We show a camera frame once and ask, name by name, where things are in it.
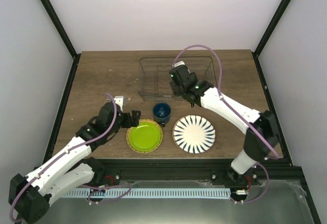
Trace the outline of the dark blue mug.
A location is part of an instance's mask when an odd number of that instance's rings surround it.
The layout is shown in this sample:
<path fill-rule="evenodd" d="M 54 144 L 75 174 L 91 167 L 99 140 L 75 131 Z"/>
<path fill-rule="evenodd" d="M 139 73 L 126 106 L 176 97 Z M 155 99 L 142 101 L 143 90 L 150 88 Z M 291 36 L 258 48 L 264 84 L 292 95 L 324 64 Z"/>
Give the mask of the dark blue mug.
<path fill-rule="evenodd" d="M 157 103 L 152 108 L 154 121 L 161 127 L 165 127 L 170 120 L 171 107 L 167 103 Z"/>

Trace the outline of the grey wire dish rack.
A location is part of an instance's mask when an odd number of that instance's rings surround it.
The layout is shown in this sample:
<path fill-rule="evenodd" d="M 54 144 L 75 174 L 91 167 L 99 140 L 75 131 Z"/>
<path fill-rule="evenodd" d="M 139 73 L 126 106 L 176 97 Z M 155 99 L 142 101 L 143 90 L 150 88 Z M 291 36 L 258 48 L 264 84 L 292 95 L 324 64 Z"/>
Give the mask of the grey wire dish rack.
<path fill-rule="evenodd" d="M 181 99 L 173 94 L 170 82 L 180 83 L 198 80 L 208 81 L 215 85 L 214 60 L 210 56 L 179 57 L 177 62 L 184 61 L 185 65 L 172 68 L 174 56 L 143 57 L 139 60 L 138 94 L 145 101 L 162 101 Z"/>

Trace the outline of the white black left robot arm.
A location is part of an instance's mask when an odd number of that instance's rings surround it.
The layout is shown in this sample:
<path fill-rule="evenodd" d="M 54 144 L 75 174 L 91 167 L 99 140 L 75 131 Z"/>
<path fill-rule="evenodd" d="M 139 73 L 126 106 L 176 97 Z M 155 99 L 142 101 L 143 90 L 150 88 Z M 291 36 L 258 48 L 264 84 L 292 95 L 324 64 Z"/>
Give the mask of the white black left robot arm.
<path fill-rule="evenodd" d="M 105 103 L 56 155 L 27 175 L 17 174 L 11 179 L 8 202 L 12 222 L 39 221 L 57 199 L 77 187 L 104 190 L 115 184 L 105 177 L 104 166 L 90 154 L 121 128 L 139 125 L 141 111 L 125 113 L 122 107 L 121 97 Z"/>

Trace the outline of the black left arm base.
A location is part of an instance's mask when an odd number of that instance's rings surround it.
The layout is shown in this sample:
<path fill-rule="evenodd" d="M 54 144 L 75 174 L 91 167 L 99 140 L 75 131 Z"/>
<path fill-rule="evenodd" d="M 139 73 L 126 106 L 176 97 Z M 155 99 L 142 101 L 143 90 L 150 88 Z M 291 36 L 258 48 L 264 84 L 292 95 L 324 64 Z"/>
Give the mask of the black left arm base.
<path fill-rule="evenodd" d="M 87 186 L 92 187 L 104 187 L 104 186 L 115 186 L 118 185 L 120 182 L 119 178 L 116 176 L 105 175 L 101 178 L 93 178 L 89 183 L 86 183 Z"/>

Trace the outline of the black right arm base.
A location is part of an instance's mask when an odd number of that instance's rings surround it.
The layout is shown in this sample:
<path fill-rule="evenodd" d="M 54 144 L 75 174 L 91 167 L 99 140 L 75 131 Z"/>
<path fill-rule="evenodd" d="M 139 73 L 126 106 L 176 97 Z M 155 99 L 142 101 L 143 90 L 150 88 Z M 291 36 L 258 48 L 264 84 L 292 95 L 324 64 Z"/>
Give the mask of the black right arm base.
<path fill-rule="evenodd" d="M 238 174 L 231 167 L 211 170 L 211 181 L 215 185 L 223 185 L 226 188 L 246 188 L 248 185 L 258 185 L 250 173 Z"/>

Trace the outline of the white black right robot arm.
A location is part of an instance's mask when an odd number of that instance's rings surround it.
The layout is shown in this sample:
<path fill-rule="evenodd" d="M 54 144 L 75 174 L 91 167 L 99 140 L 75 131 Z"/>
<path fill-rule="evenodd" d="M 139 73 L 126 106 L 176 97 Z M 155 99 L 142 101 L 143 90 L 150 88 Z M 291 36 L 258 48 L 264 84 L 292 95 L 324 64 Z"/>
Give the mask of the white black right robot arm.
<path fill-rule="evenodd" d="M 237 127 L 244 135 L 242 151 L 232 161 L 227 171 L 228 181 L 234 185 L 245 179 L 245 173 L 257 163 L 274 153 L 275 146 L 281 142 L 275 115 L 267 110 L 259 112 L 246 107 L 224 95 L 213 84 L 199 81 L 184 62 L 175 64 L 169 71 L 172 78 L 170 86 L 175 96 L 182 97 L 191 106 L 198 105 L 208 109 Z"/>

